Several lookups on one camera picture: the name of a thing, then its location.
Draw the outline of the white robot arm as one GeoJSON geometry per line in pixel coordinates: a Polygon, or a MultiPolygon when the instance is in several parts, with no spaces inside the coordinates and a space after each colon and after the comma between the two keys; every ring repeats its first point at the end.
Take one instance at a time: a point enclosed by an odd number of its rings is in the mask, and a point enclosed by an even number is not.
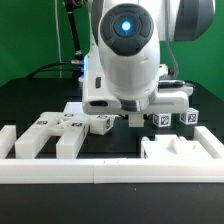
{"type": "Polygon", "coordinates": [[[215,0],[89,0],[87,7],[84,112],[185,112],[193,89],[167,74],[160,43],[198,39],[213,22],[215,0]]]}

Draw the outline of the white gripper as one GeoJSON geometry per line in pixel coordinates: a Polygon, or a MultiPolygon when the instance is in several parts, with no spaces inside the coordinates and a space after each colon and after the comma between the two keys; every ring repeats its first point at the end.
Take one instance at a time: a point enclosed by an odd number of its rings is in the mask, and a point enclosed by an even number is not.
{"type": "Polygon", "coordinates": [[[108,92],[106,87],[84,87],[82,106],[86,114],[157,114],[183,113],[189,108],[194,88],[188,83],[161,83],[159,89],[142,101],[125,101],[108,92]]]}

